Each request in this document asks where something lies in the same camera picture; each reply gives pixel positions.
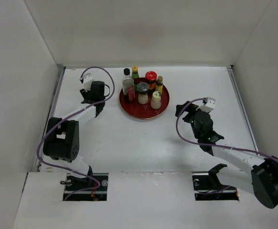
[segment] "spice jar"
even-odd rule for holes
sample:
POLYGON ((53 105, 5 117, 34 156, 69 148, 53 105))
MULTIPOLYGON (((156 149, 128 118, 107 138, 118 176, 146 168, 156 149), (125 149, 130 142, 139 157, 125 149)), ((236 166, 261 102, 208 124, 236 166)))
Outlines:
POLYGON ((138 84, 138 102, 140 104, 147 104, 149 101, 148 96, 149 85, 147 83, 139 83, 138 84))
POLYGON ((149 94, 152 94, 156 87, 157 74, 150 71, 145 74, 145 78, 147 79, 147 84, 149 85, 149 94))
POLYGON ((150 106, 157 110, 161 107, 161 93, 160 92, 153 92, 153 97, 150 102, 150 106))

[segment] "round red tray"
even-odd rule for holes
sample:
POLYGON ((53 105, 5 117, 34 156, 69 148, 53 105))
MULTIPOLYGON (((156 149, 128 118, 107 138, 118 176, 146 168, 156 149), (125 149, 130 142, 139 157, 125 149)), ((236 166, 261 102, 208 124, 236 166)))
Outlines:
MULTIPOLYGON (((145 78, 140 78, 140 82, 146 82, 145 78)), ((124 100, 123 90, 120 92, 119 101, 122 109, 130 116, 138 119, 151 119, 161 115, 168 107, 170 96, 168 89, 163 86, 161 95, 161 107, 158 110, 150 106, 152 95, 149 95, 147 104, 140 104, 138 102, 138 92, 135 92, 135 101, 128 103, 124 100)))

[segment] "white wall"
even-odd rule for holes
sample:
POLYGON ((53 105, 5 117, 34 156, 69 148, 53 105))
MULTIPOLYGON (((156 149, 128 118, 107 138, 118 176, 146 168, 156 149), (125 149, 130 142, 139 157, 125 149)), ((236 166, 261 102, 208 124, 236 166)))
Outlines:
POLYGON ((0 229, 13 226, 56 76, 24 2, 0 0, 0 229))
POLYGON ((259 149, 278 156, 278 0, 272 0, 233 70, 259 149))
POLYGON ((235 63, 270 0, 25 0, 67 66, 235 63))

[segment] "jar lid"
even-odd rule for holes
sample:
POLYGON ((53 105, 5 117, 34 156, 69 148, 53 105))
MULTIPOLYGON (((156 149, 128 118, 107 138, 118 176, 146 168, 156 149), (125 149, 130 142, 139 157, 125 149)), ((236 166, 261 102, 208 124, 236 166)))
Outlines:
POLYGON ((153 100, 159 101, 161 99, 161 93, 160 92, 153 92, 153 100))
POLYGON ((131 69, 132 69, 133 72, 137 72, 138 71, 138 67, 137 66, 133 66, 131 69))
POLYGON ((123 72, 124 72, 124 75, 129 75, 129 74, 130 74, 129 68, 125 68, 125 69, 123 70, 123 72))
POLYGON ((162 76, 158 76, 157 78, 157 82, 162 83, 163 77, 162 76))
POLYGON ((140 94, 146 94, 149 90, 149 85, 147 83, 139 83, 138 91, 140 94))
POLYGON ((157 78, 157 74, 156 72, 150 71, 145 74, 145 78, 147 78, 148 81, 154 81, 157 78))

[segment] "white table surface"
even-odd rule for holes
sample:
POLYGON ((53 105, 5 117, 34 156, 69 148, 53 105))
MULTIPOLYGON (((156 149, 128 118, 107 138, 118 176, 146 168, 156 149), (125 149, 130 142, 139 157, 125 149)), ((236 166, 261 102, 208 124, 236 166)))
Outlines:
MULTIPOLYGON (((200 97, 216 99, 211 112, 214 130, 229 143, 254 149, 225 67, 140 67, 139 74, 155 71, 163 76, 170 93, 167 110, 151 120, 128 116, 120 107, 123 68, 107 68, 116 91, 101 114, 80 128, 79 155, 94 172, 174 172, 206 171, 224 162, 203 152, 199 146, 182 141, 175 130, 175 107, 200 97)), ((83 69, 67 69, 64 74, 54 116, 64 116, 83 100, 79 77, 83 69)), ((111 81, 102 70, 90 71, 95 80, 111 81)), ((195 140, 190 124, 180 121, 180 132, 195 140)))
MULTIPOLYGON (((226 68, 139 67, 141 75, 151 70, 162 75, 170 92, 168 109, 149 121, 134 119, 121 110, 118 95, 123 69, 107 70, 117 90, 102 113, 80 129, 80 155, 94 172, 109 172, 107 201, 64 202, 64 187, 59 181, 65 180, 65 173, 31 173, 14 229, 278 228, 278 206, 267 209, 242 190, 240 201, 194 199, 188 171, 206 171, 225 161, 179 139, 175 131, 177 104, 199 97, 215 98, 216 109, 211 112, 215 131, 236 146, 254 148, 226 68)), ((82 101, 82 71, 66 70, 54 116, 71 112, 82 101)), ((91 73, 110 85, 101 70, 91 73)), ((180 130, 195 140, 189 124, 181 121, 180 130)), ((41 171, 55 170, 42 166, 41 171)))
POLYGON ((195 201, 190 172, 109 173, 107 201, 62 201, 66 173, 30 173, 13 229, 278 229, 268 209, 240 201, 195 201))

